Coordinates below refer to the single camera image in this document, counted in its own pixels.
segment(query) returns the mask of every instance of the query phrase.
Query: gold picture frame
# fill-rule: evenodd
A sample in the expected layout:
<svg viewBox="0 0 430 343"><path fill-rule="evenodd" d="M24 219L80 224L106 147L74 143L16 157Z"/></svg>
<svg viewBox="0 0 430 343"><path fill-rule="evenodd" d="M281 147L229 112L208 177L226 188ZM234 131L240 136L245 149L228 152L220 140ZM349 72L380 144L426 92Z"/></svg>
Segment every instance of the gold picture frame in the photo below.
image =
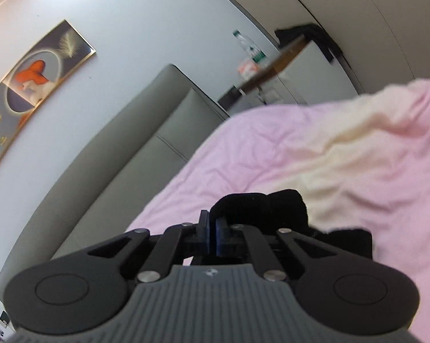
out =
<svg viewBox="0 0 430 343"><path fill-rule="evenodd" d="M27 120L96 50L66 20L40 39L0 82L0 162Z"/></svg>

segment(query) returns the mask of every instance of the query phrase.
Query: orange hat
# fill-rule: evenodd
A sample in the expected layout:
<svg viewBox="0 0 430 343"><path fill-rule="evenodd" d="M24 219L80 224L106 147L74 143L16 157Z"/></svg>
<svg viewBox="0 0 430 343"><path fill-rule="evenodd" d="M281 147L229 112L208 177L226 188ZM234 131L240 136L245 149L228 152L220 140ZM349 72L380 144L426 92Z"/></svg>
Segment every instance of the orange hat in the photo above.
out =
<svg viewBox="0 0 430 343"><path fill-rule="evenodd" d="M18 72L15 75L15 80L19 83L24 83L29 80L33 80L36 84L42 85L48 80L42 76L42 72L45 68L45 62L42 60L38 60L33 62L32 65L29 66L28 69Z"/></svg>

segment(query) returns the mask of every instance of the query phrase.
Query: gray ribbed panel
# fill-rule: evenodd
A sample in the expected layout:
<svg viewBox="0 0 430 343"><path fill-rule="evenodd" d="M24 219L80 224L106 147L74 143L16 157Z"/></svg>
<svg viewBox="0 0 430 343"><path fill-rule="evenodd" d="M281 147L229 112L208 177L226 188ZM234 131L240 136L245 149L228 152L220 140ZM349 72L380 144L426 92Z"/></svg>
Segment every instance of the gray ribbed panel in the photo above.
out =
<svg viewBox="0 0 430 343"><path fill-rule="evenodd" d="M124 309L92 331L66 337L20 331L11 343L417 343L405 329L375 337L336 332L309 317L285 283L258 277L251 264L174 266L141 284Z"/></svg>

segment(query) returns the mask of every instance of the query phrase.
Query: circle in painting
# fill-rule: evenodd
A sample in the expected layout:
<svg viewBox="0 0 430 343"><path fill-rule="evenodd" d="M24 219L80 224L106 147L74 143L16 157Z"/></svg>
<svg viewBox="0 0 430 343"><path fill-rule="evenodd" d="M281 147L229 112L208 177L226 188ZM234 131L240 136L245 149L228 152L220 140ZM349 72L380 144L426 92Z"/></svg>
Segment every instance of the circle in painting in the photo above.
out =
<svg viewBox="0 0 430 343"><path fill-rule="evenodd" d="M53 51L30 54L8 76L7 105L18 113L33 109L51 93L60 73L61 61Z"/></svg>

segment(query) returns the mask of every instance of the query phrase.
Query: white logo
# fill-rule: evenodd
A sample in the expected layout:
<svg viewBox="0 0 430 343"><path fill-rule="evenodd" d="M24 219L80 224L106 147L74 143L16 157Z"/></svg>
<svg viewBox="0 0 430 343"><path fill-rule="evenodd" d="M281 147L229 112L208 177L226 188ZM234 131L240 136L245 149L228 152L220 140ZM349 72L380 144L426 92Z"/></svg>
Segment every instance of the white logo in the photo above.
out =
<svg viewBox="0 0 430 343"><path fill-rule="evenodd" d="M218 273L218 271L214 268L208 269L205 271L205 274L209 276L210 278L214 278L214 276Z"/></svg>

